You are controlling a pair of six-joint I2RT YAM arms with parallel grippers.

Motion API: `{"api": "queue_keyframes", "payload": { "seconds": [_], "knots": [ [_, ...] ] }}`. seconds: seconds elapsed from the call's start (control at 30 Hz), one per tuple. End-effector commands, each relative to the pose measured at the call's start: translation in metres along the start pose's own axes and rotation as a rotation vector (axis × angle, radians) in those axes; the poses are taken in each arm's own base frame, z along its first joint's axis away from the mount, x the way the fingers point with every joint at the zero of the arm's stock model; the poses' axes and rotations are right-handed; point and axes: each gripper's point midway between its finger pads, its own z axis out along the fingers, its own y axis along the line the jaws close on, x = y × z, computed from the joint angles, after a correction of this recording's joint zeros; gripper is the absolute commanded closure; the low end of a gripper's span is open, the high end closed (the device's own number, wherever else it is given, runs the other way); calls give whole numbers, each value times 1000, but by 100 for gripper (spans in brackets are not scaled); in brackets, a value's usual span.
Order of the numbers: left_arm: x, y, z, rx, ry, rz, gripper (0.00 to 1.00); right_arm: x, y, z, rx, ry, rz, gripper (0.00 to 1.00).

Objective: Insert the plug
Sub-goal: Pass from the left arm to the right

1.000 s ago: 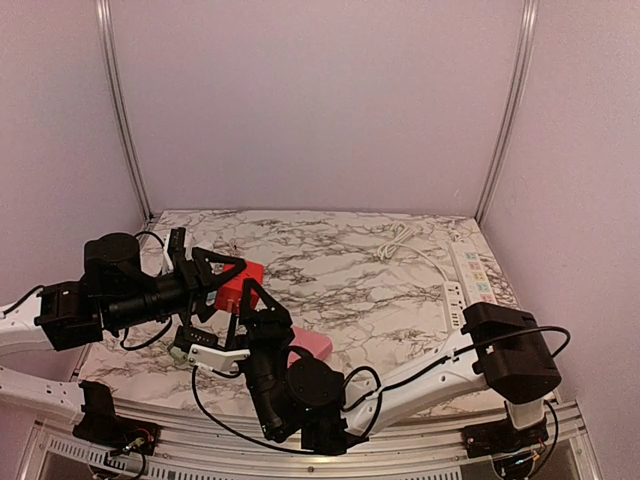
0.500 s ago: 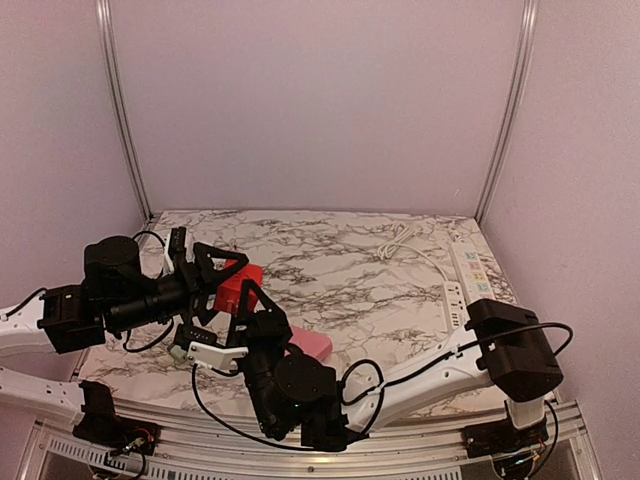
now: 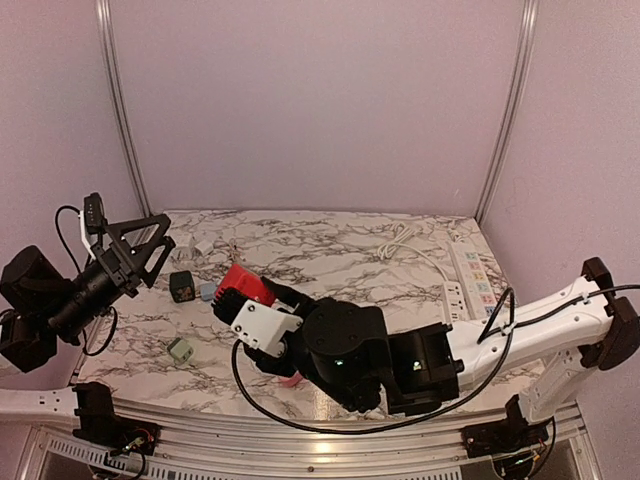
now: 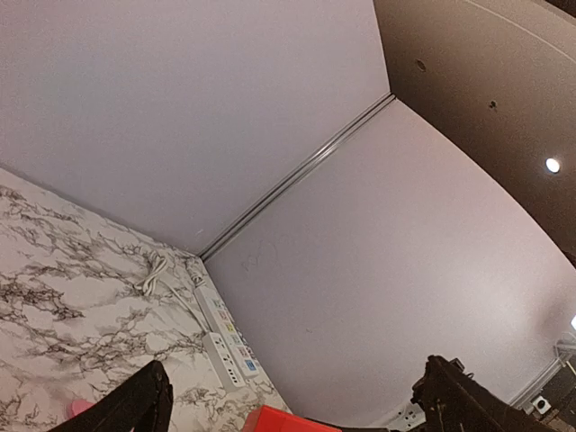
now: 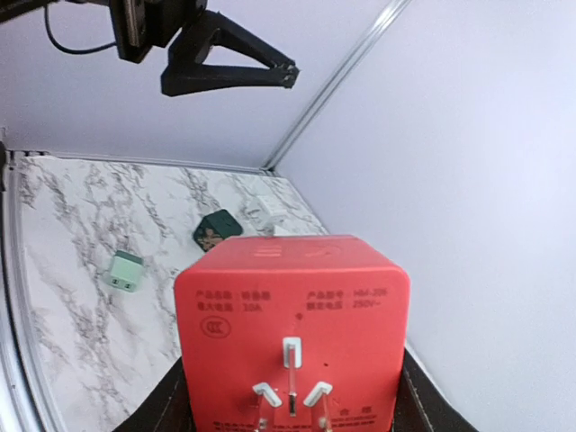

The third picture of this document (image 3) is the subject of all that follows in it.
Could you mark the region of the red cube socket adapter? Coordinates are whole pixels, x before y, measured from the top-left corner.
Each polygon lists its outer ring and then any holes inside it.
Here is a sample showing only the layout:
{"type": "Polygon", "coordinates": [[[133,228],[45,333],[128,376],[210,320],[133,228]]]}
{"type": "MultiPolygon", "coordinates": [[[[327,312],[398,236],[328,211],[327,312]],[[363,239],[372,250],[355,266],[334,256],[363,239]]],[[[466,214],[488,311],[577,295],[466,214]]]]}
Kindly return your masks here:
{"type": "Polygon", "coordinates": [[[267,288],[257,274],[237,263],[234,263],[225,274],[214,294],[214,299],[217,300],[228,288],[235,288],[265,306],[272,306],[276,300],[273,292],[267,288]]]}

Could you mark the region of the pink triangular power strip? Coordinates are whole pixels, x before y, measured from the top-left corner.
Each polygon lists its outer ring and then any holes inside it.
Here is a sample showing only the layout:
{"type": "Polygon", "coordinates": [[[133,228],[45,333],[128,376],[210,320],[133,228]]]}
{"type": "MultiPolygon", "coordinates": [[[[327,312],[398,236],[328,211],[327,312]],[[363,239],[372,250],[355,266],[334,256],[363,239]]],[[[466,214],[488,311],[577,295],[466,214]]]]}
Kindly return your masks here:
{"type": "Polygon", "coordinates": [[[297,384],[299,384],[303,379],[304,379],[304,377],[299,372],[296,372],[291,377],[280,377],[279,381],[280,381],[282,386],[284,386],[286,388],[293,388],[297,384]]]}

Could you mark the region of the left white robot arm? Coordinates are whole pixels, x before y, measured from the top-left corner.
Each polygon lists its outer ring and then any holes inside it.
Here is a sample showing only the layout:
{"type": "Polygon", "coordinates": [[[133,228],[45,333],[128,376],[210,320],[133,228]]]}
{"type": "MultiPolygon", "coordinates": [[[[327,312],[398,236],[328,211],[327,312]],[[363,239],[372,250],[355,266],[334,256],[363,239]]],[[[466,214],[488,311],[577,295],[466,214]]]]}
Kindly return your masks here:
{"type": "Polygon", "coordinates": [[[73,279],[63,277],[35,245],[23,248],[1,273],[1,358],[22,373],[44,366],[57,342],[78,346],[79,335],[97,317],[114,311],[144,284],[152,287],[175,247],[165,214],[110,224],[81,210],[80,228],[89,262],[73,279]]]}

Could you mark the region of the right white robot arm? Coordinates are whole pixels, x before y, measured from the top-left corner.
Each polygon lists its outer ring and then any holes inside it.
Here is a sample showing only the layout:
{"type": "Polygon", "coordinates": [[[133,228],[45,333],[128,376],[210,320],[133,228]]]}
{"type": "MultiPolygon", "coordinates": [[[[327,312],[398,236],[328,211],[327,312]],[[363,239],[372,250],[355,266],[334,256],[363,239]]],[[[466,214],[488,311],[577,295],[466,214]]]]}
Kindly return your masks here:
{"type": "Polygon", "coordinates": [[[505,292],[486,320],[435,323],[391,334],[381,309],[311,298],[268,282],[275,309],[248,297],[231,325],[237,346],[263,372],[300,374],[345,410],[385,404],[417,423],[478,395],[502,370],[553,356],[538,386],[519,394],[495,438],[515,448],[577,383],[639,347],[639,316],[598,258],[559,292],[516,306],[505,292]]]}

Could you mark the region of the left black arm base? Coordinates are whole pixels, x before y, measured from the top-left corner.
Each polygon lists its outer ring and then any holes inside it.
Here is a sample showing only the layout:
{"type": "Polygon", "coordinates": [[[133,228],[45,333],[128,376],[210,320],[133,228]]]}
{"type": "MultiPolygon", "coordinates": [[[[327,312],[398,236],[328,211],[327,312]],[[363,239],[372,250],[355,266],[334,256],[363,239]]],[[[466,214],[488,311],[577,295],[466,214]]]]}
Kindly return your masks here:
{"type": "Polygon", "coordinates": [[[111,390],[99,382],[78,383],[72,391],[77,398],[74,414],[79,419],[79,427],[72,431],[74,437],[110,447],[116,453],[136,450],[153,455],[160,433],[157,424],[117,415],[111,390]]]}

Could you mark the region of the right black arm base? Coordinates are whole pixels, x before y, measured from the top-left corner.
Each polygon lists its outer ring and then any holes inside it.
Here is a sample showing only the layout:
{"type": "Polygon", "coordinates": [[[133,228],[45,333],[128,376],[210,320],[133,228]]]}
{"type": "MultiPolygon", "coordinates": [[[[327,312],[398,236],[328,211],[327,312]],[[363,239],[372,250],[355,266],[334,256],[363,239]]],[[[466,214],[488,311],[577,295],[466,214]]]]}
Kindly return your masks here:
{"type": "Polygon", "coordinates": [[[505,418],[466,426],[461,430],[469,458],[513,453],[549,439],[547,426],[551,419],[529,422],[523,416],[519,400],[520,396],[516,394],[505,404],[505,418]]]}

